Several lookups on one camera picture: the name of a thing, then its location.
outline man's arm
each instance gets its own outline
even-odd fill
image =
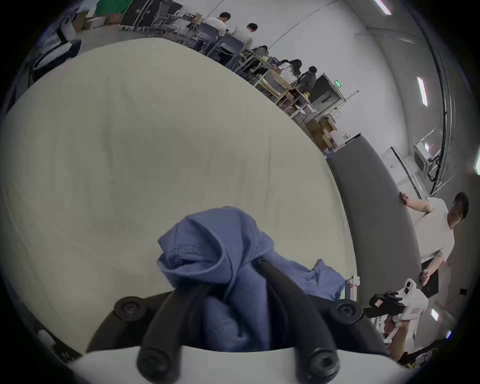
[[[445,261],[444,254],[442,253],[442,251],[438,251],[437,255],[432,259],[430,264],[428,264],[428,267],[422,271],[422,274],[421,274],[422,286],[425,286],[428,283],[430,276],[433,275],[433,273],[438,269],[440,264],[443,263],[444,261]]]
[[[410,321],[406,320],[402,323],[403,324],[401,328],[399,328],[399,330],[393,336],[392,342],[387,347],[390,357],[395,361],[399,361],[403,355],[403,348],[405,347],[405,339],[407,337],[408,325]]]
[[[407,337],[409,324],[410,320],[403,320],[399,324],[394,323],[392,315],[388,315],[387,319],[385,320],[385,335],[389,335],[393,332],[396,326],[400,326],[396,334],[393,336],[392,342],[387,347],[390,357],[395,361],[399,361],[403,355],[403,348],[405,346],[405,339]]]
[[[425,200],[410,200],[406,194],[400,192],[400,200],[407,207],[419,212],[430,212],[430,202]]]

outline white mattress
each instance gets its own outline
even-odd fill
[[[35,83],[1,137],[2,265],[32,313],[84,352],[115,302],[170,290],[156,240],[236,206],[283,256],[356,273],[326,161],[282,111],[191,49],[97,48]]]

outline black cable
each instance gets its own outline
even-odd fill
[[[451,299],[447,304],[444,304],[442,305],[439,309],[437,309],[437,311],[439,311],[440,309],[442,309],[443,307],[446,307],[448,304],[450,304],[453,300],[455,300],[458,296],[455,296],[453,299]]]

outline black screw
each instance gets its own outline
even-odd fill
[[[355,313],[355,308],[349,304],[341,304],[337,308],[338,312],[348,317],[352,316]]]
[[[307,365],[307,375],[317,378],[333,378],[340,369],[338,356],[333,351],[320,351],[315,353]]]
[[[156,380],[164,377],[170,369],[170,359],[157,349],[141,350],[137,359],[137,368],[146,379]]]
[[[138,305],[138,303],[136,303],[135,301],[129,301],[123,305],[122,310],[125,313],[132,314],[135,311],[137,311],[139,308],[140,306]]]

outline white t-shirt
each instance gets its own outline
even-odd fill
[[[446,260],[455,244],[453,230],[448,226],[448,209],[442,199],[429,197],[430,212],[411,212],[413,227],[417,235],[421,262],[432,259],[442,251]]]
[[[293,82],[297,81],[298,77],[293,74],[293,68],[290,63],[283,63],[279,66],[279,69],[282,70],[280,75],[287,81],[287,83],[292,84]]]
[[[243,49],[250,48],[252,44],[252,32],[249,29],[237,29],[232,36],[243,43]]]
[[[203,23],[211,25],[213,28],[218,29],[218,35],[223,36],[227,32],[227,26],[221,20],[216,17],[207,17]]]

